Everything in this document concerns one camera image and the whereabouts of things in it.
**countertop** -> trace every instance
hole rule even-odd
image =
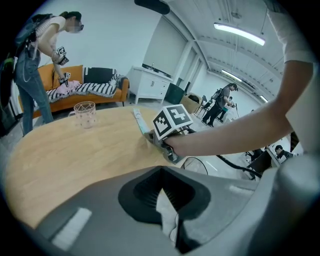
[[[147,73],[156,75],[156,76],[158,76],[158,77],[167,79],[168,81],[171,81],[171,82],[173,81],[172,78],[167,77],[167,76],[165,76],[164,74],[160,74],[160,73],[154,72],[154,71],[152,71],[152,70],[150,70],[150,69],[146,69],[146,68],[144,68],[144,67],[142,67],[142,66],[134,66],[134,67],[132,67],[132,68],[133,68],[134,70],[141,70],[141,71],[144,71],[144,72],[147,72]]]

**fluorescent light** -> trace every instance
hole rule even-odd
[[[266,103],[268,102],[267,99],[265,97],[263,97],[262,95],[260,95],[260,98],[263,99]]]
[[[223,25],[223,24],[219,24],[219,23],[214,23],[213,25],[217,30],[227,31],[227,32],[242,36],[244,38],[248,38],[261,46],[263,46],[266,42],[264,39],[262,39],[258,36],[255,36],[253,34],[250,34],[249,32],[246,32],[242,29],[236,28],[234,26]]]
[[[227,74],[228,76],[230,76],[230,77],[238,80],[239,82],[242,82],[242,80],[241,80],[240,78],[236,77],[236,76],[233,75],[233,74],[230,74],[229,72],[227,72],[227,71],[225,71],[225,70],[223,70],[223,69],[222,69],[222,73],[225,73],[225,74]]]

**wooden table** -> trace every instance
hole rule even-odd
[[[94,182],[150,166],[171,166],[143,137],[133,108],[99,110],[97,125],[90,129],[76,126],[72,116],[22,138],[6,169],[6,197],[15,217],[35,228],[56,206]],[[135,108],[152,128],[156,112]]]

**striped blanket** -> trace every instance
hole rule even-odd
[[[116,93],[117,85],[110,85],[109,83],[83,83],[73,90],[69,91],[67,94],[57,93],[57,89],[48,90],[46,93],[48,95],[49,103],[54,103],[58,100],[67,98],[71,95],[87,95],[95,94],[103,96],[106,98],[112,98]],[[39,109],[36,101],[33,101],[34,111]]]

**backpack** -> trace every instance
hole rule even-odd
[[[53,15],[50,14],[37,14],[29,18],[24,24],[21,31],[17,34],[14,39],[15,54],[14,56],[19,57],[23,48],[30,42],[35,42],[37,40],[36,30],[37,28],[46,20],[52,18]]]
[[[14,39],[6,59],[0,62],[0,109],[4,108],[10,100],[12,79],[14,77],[14,57],[19,57],[28,43],[37,40],[36,29],[44,21],[52,17],[52,14],[37,14],[28,19]]]
[[[211,99],[213,100],[217,100],[217,98],[219,97],[219,95],[221,94],[223,88],[220,88],[218,90],[216,90],[216,92],[214,93],[214,95],[211,97]]]

